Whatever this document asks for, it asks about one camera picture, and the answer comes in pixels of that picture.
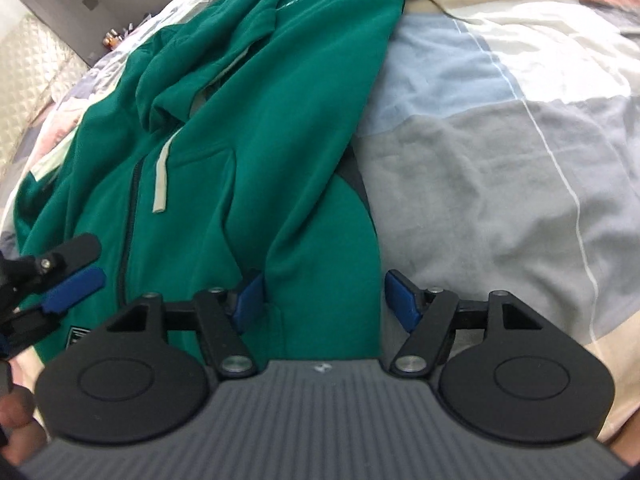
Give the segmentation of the person's right hand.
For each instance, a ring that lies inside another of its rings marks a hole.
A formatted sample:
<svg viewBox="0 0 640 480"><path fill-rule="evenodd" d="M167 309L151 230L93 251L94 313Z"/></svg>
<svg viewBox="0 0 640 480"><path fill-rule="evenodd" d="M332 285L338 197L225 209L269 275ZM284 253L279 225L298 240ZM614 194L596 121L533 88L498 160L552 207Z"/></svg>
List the person's right hand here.
<svg viewBox="0 0 640 480"><path fill-rule="evenodd" d="M34 395L27 388L14 386L2 396L0 416L1 426L10 430L1 454L11 465L21 465L48 444L46 430L35 419Z"/></svg>

